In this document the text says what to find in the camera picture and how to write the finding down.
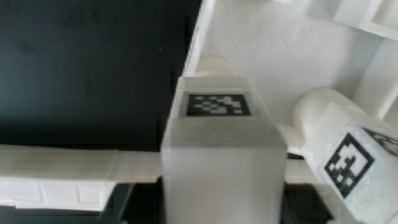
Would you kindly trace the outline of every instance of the white wall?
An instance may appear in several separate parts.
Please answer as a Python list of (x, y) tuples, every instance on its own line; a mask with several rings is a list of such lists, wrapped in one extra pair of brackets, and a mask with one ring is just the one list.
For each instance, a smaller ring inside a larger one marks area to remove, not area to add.
[(385, 39), (353, 94), (353, 102), (384, 119), (398, 97), (398, 42)]
[(218, 0), (202, 56), (234, 64), (272, 118), (290, 124), (298, 97), (320, 87), (352, 96), (382, 38), (332, 20), (330, 0)]

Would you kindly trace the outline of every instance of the white block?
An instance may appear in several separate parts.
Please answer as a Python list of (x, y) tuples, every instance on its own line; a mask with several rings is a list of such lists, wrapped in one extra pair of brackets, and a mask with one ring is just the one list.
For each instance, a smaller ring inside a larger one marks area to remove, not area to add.
[[(226, 95), (233, 103), (217, 101)], [(194, 107), (195, 100), (227, 108), (222, 116)], [(162, 145), (167, 223), (279, 223), (284, 161), (247, 80), (181, 78)]]

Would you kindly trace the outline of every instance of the white cuboid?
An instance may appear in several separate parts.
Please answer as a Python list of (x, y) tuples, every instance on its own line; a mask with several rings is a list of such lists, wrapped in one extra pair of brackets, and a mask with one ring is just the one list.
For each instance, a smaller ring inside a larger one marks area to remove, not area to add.
[(167, 223), (279, 223), (286, 144), (245, 78), (179, 78), (162, 162)]
[(398, 157), (371, 132), (396, 136), (380, 120), (330, 103), (302, 152), (320, 184), (334, 189), (355, 220), (366, 224), (389, 224), (398, 212)]

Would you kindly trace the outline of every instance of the white surface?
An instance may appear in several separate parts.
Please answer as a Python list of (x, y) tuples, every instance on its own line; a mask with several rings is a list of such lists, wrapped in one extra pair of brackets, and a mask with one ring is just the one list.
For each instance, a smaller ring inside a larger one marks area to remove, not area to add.
[(382, 38), (332, 21), (339, 1), (218, 0), (202, 56), (238, 67), (275, 123), (291, 123), (300, 96), (334, 87), (350, 96)]
[[(185, 91), (249, 92), (256, 116), (179, 117)], [(279, 223), (286, 144), (243, 78), (179, 78), (162, 161), (167, 223)]]
[(398, 97), (398, 42), (384, 40), (359, 83), (353, 102), (384, 119)]
[(158, 153), (0, 145), (0, 205), (101, 211), (117, 183), (160, 174)]
[[(391, 127), (382, 123), (380, 120), (373, 119), (362, 113), (345, 111), (341, 106), (336, 104), (329, 105), (314, 129), (316, 134), (304, 145), (304, 157), (314, 172), (314, 176), (320, 180), (320, 184), (329, 183), (321, 175), (321, 167), (325, 166), (327, 156), (330, 155), (336, 148), (337, 139), (343, 138), (346, 130), (345, 127), (350, 122), (355, 122), (364, 127), (369, 127), (380, 133), (387, 133), (389, 136), (396, 135)], [(396, 157), (393, 157), (385, 150), (378, 148), (375, 142), (369, 140), (369, 138), (366, 138), (362, 132), (355, 132), (353, 137), (366, 142), (362, 143), (362, 146), (375, 156), (375, 166), (361, 181), (361, 184), (353, 189), (350, 197), (341, 200), (341, 196), (334, 191), (334, 198), (337, 196), (339, 201), (345, 203), (348, 211), (352, 212), (357, 220), (361, 220), (366, 224), (385, 224), (387, 220), (393, 218), (394, 209), (398, 207), (398, 200), (394, 197), (396, 191), (393, 187), (398, 184), (396, 178), (393, 177), (393, 170), (396, 170), (398, 166)]]

